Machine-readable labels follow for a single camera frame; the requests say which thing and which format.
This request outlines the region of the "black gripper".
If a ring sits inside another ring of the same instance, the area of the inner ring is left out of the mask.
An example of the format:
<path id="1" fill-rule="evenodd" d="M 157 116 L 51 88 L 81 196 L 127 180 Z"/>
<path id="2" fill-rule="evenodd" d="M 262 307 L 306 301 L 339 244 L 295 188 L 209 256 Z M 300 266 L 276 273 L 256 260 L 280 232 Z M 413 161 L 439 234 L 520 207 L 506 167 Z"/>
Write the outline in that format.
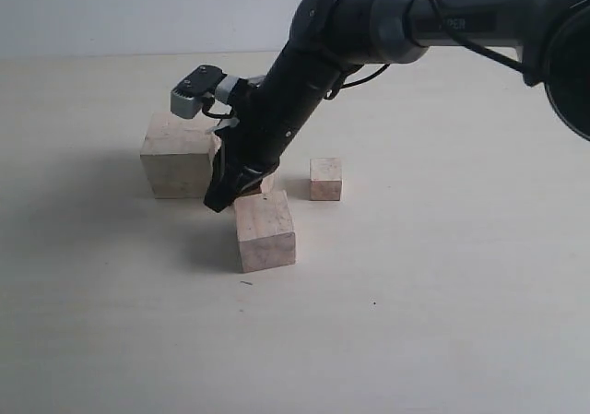
<path id="1" fill-rule="evenodd" d="M 344 61 L 324 50 L 286 45 L 258 86 L 225 75 L 219 100 L 237 116 L 219 132 L 204 205 L 219 213 L 244 191 L 261 191 L 279 159 L 344 72 Z"/>

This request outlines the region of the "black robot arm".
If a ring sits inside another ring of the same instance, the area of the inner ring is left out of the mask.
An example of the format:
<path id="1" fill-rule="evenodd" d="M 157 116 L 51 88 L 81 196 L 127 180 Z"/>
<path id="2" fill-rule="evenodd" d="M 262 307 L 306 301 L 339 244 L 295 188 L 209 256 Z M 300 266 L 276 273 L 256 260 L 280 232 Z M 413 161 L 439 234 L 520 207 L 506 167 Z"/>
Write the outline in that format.
<path id="1" fill-rule="evenodd" d="M 589 0 L 302 0 L 289 39 L 262 82 L 239 85 L 235 123 L 205 205 L 221 211 L 273 172 L 324 100 L 370 64 L 411 64 L 430 48 L 460 46 L 543 85 L 554 112 L 589 135 Z"/>

